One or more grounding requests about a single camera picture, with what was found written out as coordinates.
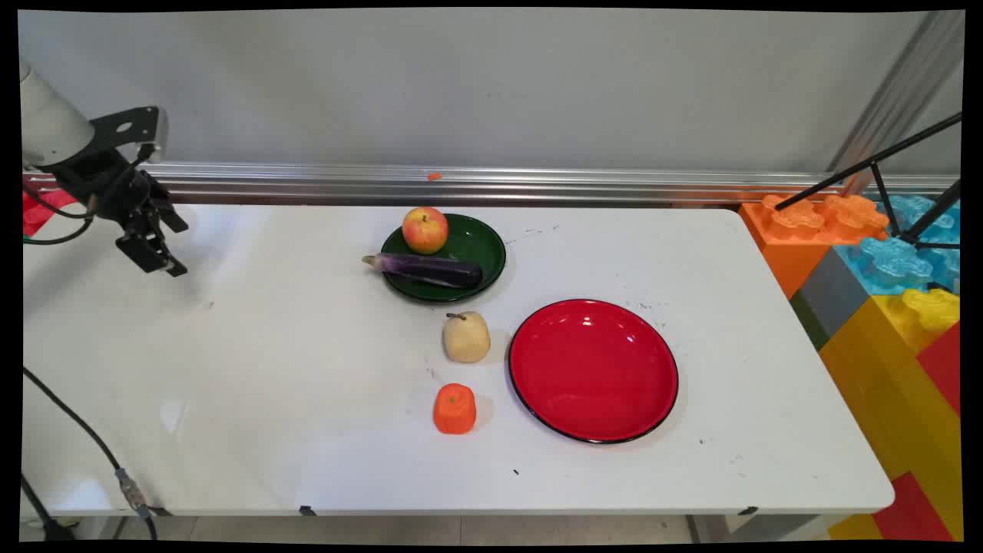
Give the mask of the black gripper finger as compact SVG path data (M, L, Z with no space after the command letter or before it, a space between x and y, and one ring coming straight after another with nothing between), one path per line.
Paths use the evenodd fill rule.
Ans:
M165 224L174 233L181 233L189 230L189 224L177 213L170 196L165 193L151 194L152 210L157 214L158 220Z
M131 224L115 241L116 247L145 273L166 272L172 277L187 274L187 268L166 245L161 230L154 225Z

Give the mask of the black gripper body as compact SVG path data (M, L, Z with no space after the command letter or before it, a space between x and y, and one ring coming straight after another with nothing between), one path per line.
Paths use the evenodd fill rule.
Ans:
M52 174L62 190L87 206L94 200L96 217L111 220L126 228L139 216L151 214L166 204L166 189L148 172L140 169L155 152L152 146L140 146L133 161L119 151L107 150L78 154L52 167Z

